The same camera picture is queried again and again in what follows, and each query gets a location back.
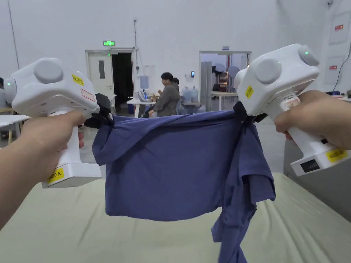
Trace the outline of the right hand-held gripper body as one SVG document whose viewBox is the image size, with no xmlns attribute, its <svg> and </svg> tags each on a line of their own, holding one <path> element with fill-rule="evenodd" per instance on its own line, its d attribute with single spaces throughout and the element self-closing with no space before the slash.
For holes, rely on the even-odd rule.
<svg viewBox="0 0 351 263">
<path fill-rule="evenodd" d="M 319 61 L 307 45 L 292 44 L 256 58 L 239 71 L 237 96 L 249 116 L 266 114 L 272 120 L 298 105 L 298 95 L 319 75 Z M 289 135 L 303 153 L 291 163 L 297 176 L 328 169 L 348 160 L 348 151 L 321 136 L 297 128 Z"/>
</svg>

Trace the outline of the person's right hand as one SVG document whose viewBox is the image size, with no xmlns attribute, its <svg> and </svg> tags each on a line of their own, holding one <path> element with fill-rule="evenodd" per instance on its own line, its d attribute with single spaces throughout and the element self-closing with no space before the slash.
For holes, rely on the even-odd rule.
<svg viewBox="0 0 351 263">
<path fill-rule="evenodd" d="M 351 104 L 318 90 L 310 90 L 299 96 L 300 103 L 274 119 L 276 131 L 288 133 L 298 128 L 308 134 L 322 136 L 331 144 L 351 149 Z"/>
</svg>

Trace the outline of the person's left hand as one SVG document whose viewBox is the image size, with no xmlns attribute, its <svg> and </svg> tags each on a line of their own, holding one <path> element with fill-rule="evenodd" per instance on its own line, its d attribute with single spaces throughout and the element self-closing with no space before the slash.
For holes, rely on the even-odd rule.
<svg viewBox="0 0 351 263">
<path fill-rule="evenodd" d="M 79 111 L 49 117 L 32 118 L 25 122 L 18 142 L 28 150 L 26 164 L 34 171 L 36 181 L 45 181 L 55 170 L 67 148 L 73 129 L 84 123 Z"/>
</svg>

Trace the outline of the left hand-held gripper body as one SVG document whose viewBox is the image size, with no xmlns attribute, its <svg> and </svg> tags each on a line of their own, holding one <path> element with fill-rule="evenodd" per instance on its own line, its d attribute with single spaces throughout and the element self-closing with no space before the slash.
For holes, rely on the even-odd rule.
<svg viewBox="0 0 351 263">
<path fill-rule="evenodd" d="M 88 119 L 92 113 L 111 113 L 109 98 L 96 93 L 89 79 L 57 58 L 41 58 L 14 72 L 5 79 L 4 90 L 13 110 L 28 117 L 79 111 Z M 80 159 L 76 127 L 56 169 L 42 187 L 78 187 L 101 178 L 98 164 Z"/>
</svg>

